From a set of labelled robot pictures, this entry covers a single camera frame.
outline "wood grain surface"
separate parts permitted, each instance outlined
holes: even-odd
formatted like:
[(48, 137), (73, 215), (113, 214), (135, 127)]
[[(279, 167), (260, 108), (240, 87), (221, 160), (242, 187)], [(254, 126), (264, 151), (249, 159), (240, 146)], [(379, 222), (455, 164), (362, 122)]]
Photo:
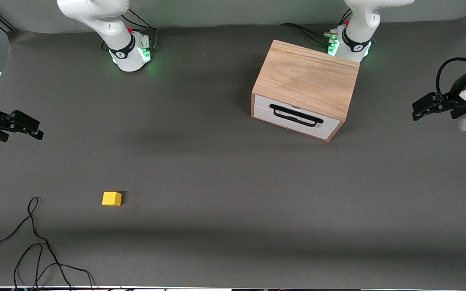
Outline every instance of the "wood grain surface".
[(253, 94), (344, 122), (359, 63), (274, 40)]

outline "wooden box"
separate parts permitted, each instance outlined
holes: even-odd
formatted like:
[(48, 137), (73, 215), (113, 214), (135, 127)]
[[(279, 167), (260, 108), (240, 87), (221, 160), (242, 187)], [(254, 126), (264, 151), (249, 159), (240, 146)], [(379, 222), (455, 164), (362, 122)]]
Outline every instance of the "wooden box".
[(251, 116), (329, 141), (346, 120), (359, 63), (274, 40), (251, 96)]

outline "drawer handle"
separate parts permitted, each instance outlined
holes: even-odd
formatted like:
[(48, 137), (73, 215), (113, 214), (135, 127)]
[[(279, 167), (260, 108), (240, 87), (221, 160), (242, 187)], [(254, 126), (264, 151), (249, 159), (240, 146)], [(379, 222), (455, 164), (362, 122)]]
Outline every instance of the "drawer handle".
[[(283, 106), (279, 106), (279, 105), (276, 105), (276, 104), (271, 104), (271, 105), (269, 105), (269, 107), (272, 109), (272, 113), (274, 113), (275, 116), (278, 116), (280, 118), (284, 118), (284, 119), (287, 119), (287, 120), (290, 120), (290, 121), (294, 121), (294, 122), (297, 122), (299, 124), (307, 125), (308, 127), (315, 127), (316, 124), (323, 123), (323, 119), (321, 119), (321, 118), (310, 116), (308, 114), (303, 114), (301, 112), (298, 112), (298, 111), (292, 110), (292, 109), (288, 109), (288, 108), (285, 108)], [(277, 110), (281, 111), (281, 112), (285, 112), (286, 114), (292, 114), (294, 116), (297, 116), (297, 117), (300, 117), (300, 118), (303, 118), (303, 119), (306, 119), (306, 120), (310, 120), (311, 122), (314, 122), (314, 123), (308, 123), (308, 122), (305, 122), (303, 120), (299, 120), (298, 118), (295, 118), (295, 117), (292, 117), (292, 116), (286, 116), (286, 115), (283, 115), (283, 114), (279, 114), (278, 112), (276, 112)]]

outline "table surface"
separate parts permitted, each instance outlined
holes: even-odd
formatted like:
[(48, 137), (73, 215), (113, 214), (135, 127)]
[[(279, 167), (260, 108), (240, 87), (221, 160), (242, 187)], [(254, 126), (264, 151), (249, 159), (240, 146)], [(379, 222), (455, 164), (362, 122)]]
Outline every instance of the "table surface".
[[(0, 238), (40, 196), (39, 233), (99, 285), (466, 290), (466, 133), (448, 113), (411, 117), (441, 63), (466, 57), (466, 19), (375, 38), (325, 143), (249, 115), (273, 39), (315, 47), (295, 28), (162, 30), (133, 73), (95, 33), (13, 35), (0, 109), (37, 118), (44, 140), (0, 142)], [(443, 88), (465, 71), (449, 66)], [(110, 190), (121, 207), (100, 205)], [(0, 285), (30, 227), (0, 245)]]

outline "yellow cube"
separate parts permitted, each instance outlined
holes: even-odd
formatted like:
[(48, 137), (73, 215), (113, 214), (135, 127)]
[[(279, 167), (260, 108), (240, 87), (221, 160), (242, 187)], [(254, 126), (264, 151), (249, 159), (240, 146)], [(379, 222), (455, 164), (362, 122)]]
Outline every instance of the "yellow cube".
[(104, 192), (102, 205), (120, 206), (122, 205), (122, 194), (120, 192)]

